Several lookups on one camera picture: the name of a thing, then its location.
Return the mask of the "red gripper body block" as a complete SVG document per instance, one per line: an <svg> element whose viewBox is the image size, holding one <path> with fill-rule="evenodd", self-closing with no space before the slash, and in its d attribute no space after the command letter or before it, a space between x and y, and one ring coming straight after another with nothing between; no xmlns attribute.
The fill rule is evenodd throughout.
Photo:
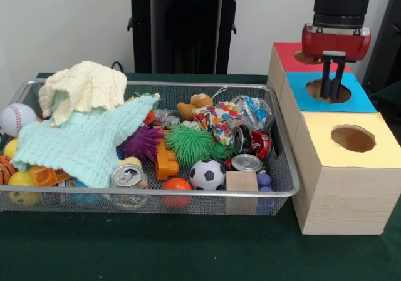
<svg viewBox="0 0 401 281"><path fill-rule="evenodd" d="M361 61L371 42L370 29L340 29L305 24L302 30L302 52L308 58L344 56L346 62Z"/></svg>

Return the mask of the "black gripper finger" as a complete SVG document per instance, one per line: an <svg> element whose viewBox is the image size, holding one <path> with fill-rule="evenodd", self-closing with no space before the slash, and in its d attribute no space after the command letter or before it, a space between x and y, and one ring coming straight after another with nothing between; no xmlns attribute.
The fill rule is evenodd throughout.
<svg viewBox="0 0 401 281"><path fill-rule="evenodd" d="M331 58L322 57L322 61L323 61L323 74L321 79L320 96L322 98L329 98L330 86L331 86L331 79L330 79Z"/></svg>
<svg viewBox="0 0 401 281"><path fill-rule="evenodd" d="M343 72L345 69L345 62L338 61L337 65L338 65L338 67L336 69L335 78L333 78L331 81L331 99L333 99L333 100L338 99L338 97L339 97L341 80L342 80Z"/></svg>

